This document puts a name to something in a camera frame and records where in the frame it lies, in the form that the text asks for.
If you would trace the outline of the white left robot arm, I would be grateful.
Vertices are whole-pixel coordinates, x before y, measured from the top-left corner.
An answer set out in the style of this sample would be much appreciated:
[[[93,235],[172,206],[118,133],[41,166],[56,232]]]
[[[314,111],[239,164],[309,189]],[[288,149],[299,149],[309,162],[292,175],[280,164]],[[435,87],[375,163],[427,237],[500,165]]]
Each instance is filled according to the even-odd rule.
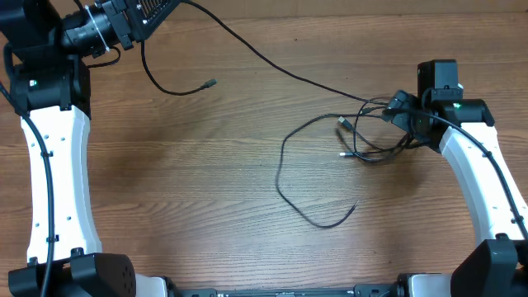
[[[105,253],[87,176],[91,124],[87,56],[147,40],[174,1],[97,1],[60,16],[48,1],[4,1],[1,31],[9,85],[31,166],[27,265],[10,271],[14,296],[175,296],[166,276],[143,276],[123,254]]]

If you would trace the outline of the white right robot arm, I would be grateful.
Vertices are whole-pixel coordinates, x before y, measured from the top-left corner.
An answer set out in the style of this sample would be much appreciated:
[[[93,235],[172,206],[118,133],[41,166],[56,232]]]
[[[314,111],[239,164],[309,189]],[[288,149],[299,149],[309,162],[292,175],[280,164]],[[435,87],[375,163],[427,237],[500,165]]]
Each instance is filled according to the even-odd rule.
[[[527,204],[502,156],[487,104],[464,98],[456,61],[419,64],[417,94],[396,92],[382,118],[450,164],[475,233],[475,249],[452,273],[402,274],[393,294],[525,296]]]

